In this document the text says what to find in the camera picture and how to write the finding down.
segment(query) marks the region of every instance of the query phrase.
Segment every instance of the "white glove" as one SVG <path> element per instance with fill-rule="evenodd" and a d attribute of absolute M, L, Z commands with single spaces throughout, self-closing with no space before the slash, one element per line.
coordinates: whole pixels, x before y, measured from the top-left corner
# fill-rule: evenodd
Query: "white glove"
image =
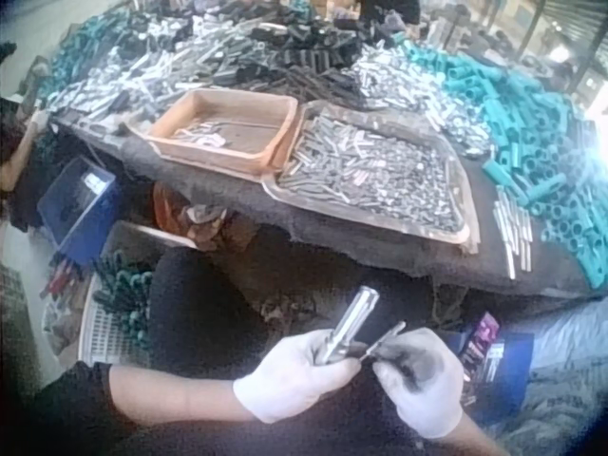
<path fill-rule="evenodd" d="M 31 115 L 29 122 L 36 125 L 36 132 L 40 135 L 47 129 L 48 113 L 45 110 L 37 109 Z"/>
<path fill-rule="evenodd" d="M 382 388 L 397 406 L 399 417 L 421 437 L 445 437 L 460 423 L 463 408 L 463 365 L 433 331 L 423 328 L 388 340 L 378 348 L 381 357 L 407 367 L 408 374 L 395 364 L 373 364 Z"/>
<path fill-rule="evenodd" d="M 358 359 L 314 365 L 314 354 L 331 332 L 308 332 L 279 341 L 254 373 L 234 383 L 239 402 L 260 421 L 271 424 L 296 416 L 323 394 L 346 386 L 361 370 Z"/>

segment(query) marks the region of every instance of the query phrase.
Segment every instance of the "table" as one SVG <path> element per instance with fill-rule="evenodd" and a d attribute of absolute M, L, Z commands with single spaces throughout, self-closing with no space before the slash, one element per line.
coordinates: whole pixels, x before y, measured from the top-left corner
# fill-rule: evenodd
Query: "table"
<path fill-rule="evenodd" d="M 465 256 L 454 245 L 292 207 L 271 199 L 255 182 L 164 161 L 137 137 L 92 133 L 75 122 L 65 125 L 87 143 L 123 162 L 130 172 L 162 181 L 193 203 L 223 205 L 258 223 L 283 228 L 293 241 L 327 247 L 365 265 L 394 269 L 409 276 L 432 276 L 437 283 L 496 293 L 556 297 L 592 294 L 576 260 L 561 247 L 540 242 L 542 225 L 534 220 L 533 272 L 518 271 L 516 280 L 508 278 L 504 245 L 492 216 L 496 188 L 484 175 L 479 161 L 462 159 L 482 239 L 479 254 Z"/>

